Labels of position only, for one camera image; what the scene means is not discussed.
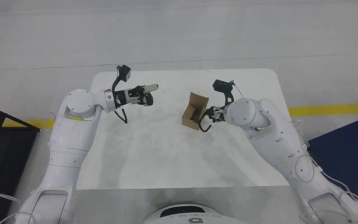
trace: black cable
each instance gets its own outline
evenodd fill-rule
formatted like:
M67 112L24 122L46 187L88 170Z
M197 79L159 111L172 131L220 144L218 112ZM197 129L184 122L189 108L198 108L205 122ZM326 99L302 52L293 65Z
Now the black cable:
M204 112L204 114L201 116L201 118L200 118L200 120L199 120L199 128L200 128L200 130L202 131L202 132L208 132L208 130L211 128L211 125L209 125L208 126L208 128L206 128L205 130L202 128L202 126L201 126L201 121L203 120L203 118L205 117L205 115L207 115L208 114L208 110L206 110L205 112Z
M122 108L122 113L124 115L124 119L117 113L117 111L114 111L114 113L122 120L124 121L125 124L128 124L128 119L127 119L127 115L125 114L124 109Z

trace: white cable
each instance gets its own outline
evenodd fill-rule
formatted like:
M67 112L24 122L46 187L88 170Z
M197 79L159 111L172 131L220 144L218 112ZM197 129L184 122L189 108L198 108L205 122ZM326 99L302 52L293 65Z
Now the white cable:
M86 120L85 118L83 117L80 117L80 116L76 116L76 115L72 115L71 116L74 116L75 118L80 118L81 120L85 121L85 122L91 122L92 120Z
M358 196L357 196L355 193L352 193L352 192L342 192L342 193L340 194L340 196L338 197L338 201L339 201L339 202L341 202L342 196L343 196L344 194L350 194L351 196L353 196L353 197L352 197L353 200L355 200L355 201L358 200Z
M4 222L5 222L6 220L8 220L9 218L11 218L11 217L13 217L13 216L16 216L16 215L18 215L18 214L26 214L26 215L30 216L30 220L32 219L32 220L33 220L33 224L36 224L36 219L35 219L35 217L34 217L32 214L28 213L28 212L17 212L17 213L11 214L11 215L9 215L8 217L4 218L4 219L0 222L0 224L4 223Z
M49 116L50 116L51 114L54 116L54 118L55 118L55 120L56 120L56 115L55 115L55 113L54 113L54 112L50 112L50 113L46 116L46 118L45 118L43 130L45 130L47 121L48 121ZM52 132L52 129L53 129L53 128L54 128L54 127L52 126L52 128L51 128L50 130L45 131L45 133L50 133L50 132Z
M305 216L306 214L309 214L309 213L317 213L317 212L330 212L330 213L334 213L334 214L339 214L339 215L341 215L341 216L344 216L349 223L358 223L358 221L356 221L356 220L351 220L351 219L349 219L346 214L343 214L343 213L340 213L340 212L336 212L336 211L330 211L330 210L307 211L307 212L301 213L301 215L304 215L304 216Z
M351 191L349 190L349 188L347 187L347 185L345 185L344 183L340 182L339 180L336 180L336 179L334 179L334 178L328 176L328 174L326 174L324 171L322 171L321 173L322 173L324 176L326 176L327 178L329 178L329 179L331 179L331 180L333 180L333 181L335 181L335 182L341 184L342 186L344 186L344 187L347 189L347 192L349 192L350 194L352 194Z
M49 119L49 116L50 116L51 114L54 116L54 118L55 118L55 120L56 120L56 115L55 115L55 113L54 113L54 112L50 112L50 113L46 116L46 118L45 118L43 130L45 130L46 123L47 123L47 121L48 121L48 119ZM54 127L52 126L51 130L45 131L45 133L50 133L50 132L52 132L52 129L53 129L53 128L54 128ZM41 172L41 174L40 174L39 177L37 178L36 188L39 186L40 178L41 178L41 176L44 174L44 172L46 171L47 167L48 167L48 164L45 166L44 170Z
M39 175L39 177L37 178L37 182L36 182L36 187L35 189L39 186L39 181L40 181L40 178L42 177L42 175L44 174L44 172L47 170L47 167L49 166L49 161L50 161L50 149L48 148L48 153L49 153L49 158L48 158L48 163L47 165L45 166L44 170L41 172L41 174Z
M244 96L242 95L241 91L239 90L239 88L234 84L234 86L236 87L236 89L239 91L240 95L242 98L244 98Z
M14 198L13 196L6 195L6 194L0 194L0 198L4 198L7 200L12 200L13 202L16 202L18 204L18 211L20 210L21 202L17 198Z

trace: blue panel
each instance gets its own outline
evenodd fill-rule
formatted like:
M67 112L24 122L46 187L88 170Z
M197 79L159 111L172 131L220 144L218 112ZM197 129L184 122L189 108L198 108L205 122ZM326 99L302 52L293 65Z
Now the blue panel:
M358 194L358 122L308 142L309 154L324 172Z

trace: black frame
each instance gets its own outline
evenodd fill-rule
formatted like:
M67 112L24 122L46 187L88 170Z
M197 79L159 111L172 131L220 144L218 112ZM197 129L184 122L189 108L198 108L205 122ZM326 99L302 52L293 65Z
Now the black frame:
M2 127L5 119L24 127ZM14 196L37 134L42 130L2 111L0 124L0 193ZM0 198L0 220L7 217L10 206L10 200Z

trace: table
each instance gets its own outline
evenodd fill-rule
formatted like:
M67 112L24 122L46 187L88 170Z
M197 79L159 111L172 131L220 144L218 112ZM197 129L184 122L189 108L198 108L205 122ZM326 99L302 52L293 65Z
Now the table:
M79 190L73 223L142 223L176 203L199 203L249 224L304 224L290 186Z
M97 74L91 92L111 88L116 72ZM288 185L250 145L240 128L219 123L207 133L181 125L190 92L224 105L216 79L234 80L244 97L272 100L290 119L276 74L269 69L133 71L116 90L159 84L154 105L125 108L128 124L102 113L77 189L151 189ZM239 92L233 90L235 99Z

